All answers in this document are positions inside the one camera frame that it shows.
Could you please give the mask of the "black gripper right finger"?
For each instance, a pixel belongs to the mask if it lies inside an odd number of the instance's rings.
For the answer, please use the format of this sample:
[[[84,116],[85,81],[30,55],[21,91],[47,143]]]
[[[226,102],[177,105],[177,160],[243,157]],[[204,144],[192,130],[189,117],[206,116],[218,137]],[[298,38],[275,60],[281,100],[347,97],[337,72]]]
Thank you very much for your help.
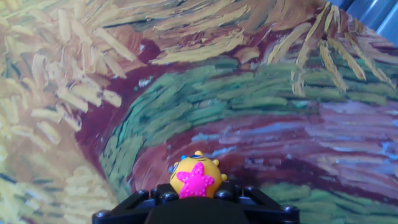
[[[253,186],[240,187],[232,182],[223,182],[214,198],[225,202],[221,208],[235,223],[299,224],[297,207],[280,205]]]

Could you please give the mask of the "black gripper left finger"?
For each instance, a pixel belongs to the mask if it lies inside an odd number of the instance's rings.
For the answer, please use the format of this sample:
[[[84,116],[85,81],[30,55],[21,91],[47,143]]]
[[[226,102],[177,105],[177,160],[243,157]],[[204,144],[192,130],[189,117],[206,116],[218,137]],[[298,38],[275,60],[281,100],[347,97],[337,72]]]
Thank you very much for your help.
[[[160,184],[152,190],[138,190],[112,210],[94,213],[91,223],[144,224],[153,208],[178,199],[178,193],[170,184]]]

